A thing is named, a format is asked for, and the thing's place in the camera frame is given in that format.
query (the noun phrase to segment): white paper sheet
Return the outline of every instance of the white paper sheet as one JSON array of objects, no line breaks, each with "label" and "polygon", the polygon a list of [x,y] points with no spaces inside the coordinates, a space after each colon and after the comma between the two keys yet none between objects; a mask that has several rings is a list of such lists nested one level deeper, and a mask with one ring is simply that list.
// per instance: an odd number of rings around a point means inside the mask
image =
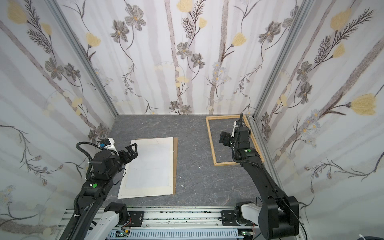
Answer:
[{"label": "white paper sheet", "polygon": [[173,138],[139,139],[137,158],[125,166],[118,199],[173,193]]}]

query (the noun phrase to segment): floral wallpaper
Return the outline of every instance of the floral wallpaper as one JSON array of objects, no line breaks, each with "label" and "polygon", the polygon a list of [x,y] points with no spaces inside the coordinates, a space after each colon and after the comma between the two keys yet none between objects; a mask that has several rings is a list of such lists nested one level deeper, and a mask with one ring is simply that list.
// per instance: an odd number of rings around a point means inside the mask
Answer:
[{"label": "floral wallpaper", "polygon": [[53,239],[114,117],[44,1],[0,6],[0,238]]},{"label": "floral wallpaper", "polygon": [[119,114],[252,114],[301,1],[59,0]]},{"label": "floral wallpaper", "polygon": [[256,117],[311,239],[384,234],[383,11],[315,1]]}]

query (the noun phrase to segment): gray marble floor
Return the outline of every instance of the gray marble floor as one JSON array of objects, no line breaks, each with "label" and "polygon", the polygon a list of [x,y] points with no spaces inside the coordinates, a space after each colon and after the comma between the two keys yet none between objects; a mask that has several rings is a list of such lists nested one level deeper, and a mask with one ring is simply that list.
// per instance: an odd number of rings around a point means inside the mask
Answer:
[{"label": "gray marble floor", "polygon": [[[210,121],[214,141],[218,142],[221,131],[232,131],[233,121]],[[178,137],[176,194],[117,199],[118,184],[113,186],[104,205],[122,202],[143,207],[233,206],[237,202],[256,201],[259,196],[251,177],[239,165],[213,166],[205,116],[119,116],[109,137],[115,140],[118,151],[133,139]],[[217,154],[221,162],[231,160],[228,147],[218,148]]]}]

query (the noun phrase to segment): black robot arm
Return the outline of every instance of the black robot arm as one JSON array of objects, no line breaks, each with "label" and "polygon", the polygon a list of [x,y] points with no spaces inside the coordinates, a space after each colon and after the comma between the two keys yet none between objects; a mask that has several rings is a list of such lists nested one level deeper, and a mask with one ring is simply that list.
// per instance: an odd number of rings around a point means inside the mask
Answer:
[{"label": "black robot arm", "polygon": [[[96,153],[92,159],[89,153],[80,147],[81,144],[92,145],[101,149],[101,151]],[[104,146],[110,144],[108,139],[103,140]],[[113,178],[118,172],[123,170],[125,164],[137,157],[136,143],[127,146],[127,151],[121,150],[119,152],[100,147],[91,142],[80,142],[76,145],[76,148],[88,157],[90,164],[86,174],[86,182],[73,202],[74,214],[64,229],[60,240],[84,239],[93,218],[113,186]],[[124,209],[125,211],[122,211],[123,214],[120,214],[119,225],[126,223],[126,217],[122,217],[124,213],[127,214],[126,208]]]},{"label": "black robot arm", "polygon": [[243,114],[236,121],[234,136],[220,134],[219,142],[232,148],[232,159],[248,172],[258,189],[263,205],[258,224],[265,239],[296,236],[299,234],[299,203],[287,196],[264,168],[259,153],[250,147],[250,129],[243,124]]}]

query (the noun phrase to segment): empty picture frame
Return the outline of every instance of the empty picture frame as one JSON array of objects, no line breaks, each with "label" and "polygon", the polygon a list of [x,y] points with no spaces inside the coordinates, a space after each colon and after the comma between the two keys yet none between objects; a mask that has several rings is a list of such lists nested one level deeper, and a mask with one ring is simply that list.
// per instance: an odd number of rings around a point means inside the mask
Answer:
[{"label": "empty picture frame", "polygon": [[[211,129],[209,127],[209,120],[232,119],[232,118],[233,119],[239,119],[240,115],[207,116],[207,117],[205,117],[205,120],[207,122],[207,128],[208,128],[209,143],[211,145],[212,157],[213,157],[213,160],[214,160],[214,166],[215,167],[217,167],[217,166],[230,166],[230,165],[238,165],[239,164],[239,163],[234,162],[234,161],[231,161],[231,162],[217,162],[216,161],[216,155],[215,155],[214,144],[213,144],[213,141],[212,141]],[[250,125],[249,125],[248,119],[247,119],[247,117],[245,115],[243,115],[243,121],[244,121],[244,124],[248,128],[251,128]],[[256,151],[260,154],[260,158],[261,158],[262,162],[264,162],[264,157],[262,156],[262,153],[260,151],[260,147],[257,144],[256,138],[253,135],[253,132],[251,133],[251,140],[253,142],[253,145],[255,146]]]}]

